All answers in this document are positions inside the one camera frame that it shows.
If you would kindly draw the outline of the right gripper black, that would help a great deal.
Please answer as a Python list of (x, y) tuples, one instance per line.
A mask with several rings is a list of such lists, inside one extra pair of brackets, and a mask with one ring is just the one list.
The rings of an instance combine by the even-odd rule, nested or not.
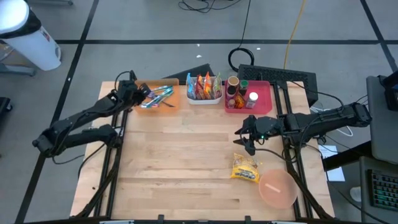
[(280, 123), (276, 118), (263, 116), (256, 118), (254, 115), (249, 115), (243, 120), (243, 125), (236, 133), (249, 133), (249, 138), (242, 137), (234, 140), (233, 143), (244, 146), (245, 151), (254, 156), (256, 148), (254, 147), (253, 140), (269, 139), (274, 136), (280, 135)]

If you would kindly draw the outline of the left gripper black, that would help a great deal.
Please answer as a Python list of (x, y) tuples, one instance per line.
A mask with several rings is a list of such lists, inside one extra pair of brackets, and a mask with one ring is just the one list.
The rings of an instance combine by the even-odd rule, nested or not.
[(118, 86), (118, 108), (130, 108), (151, 101), (152, 98), (146, 95), (146, 91), (150, 91), (146, 83), (136, 85), (133, 80), (120, 81)]

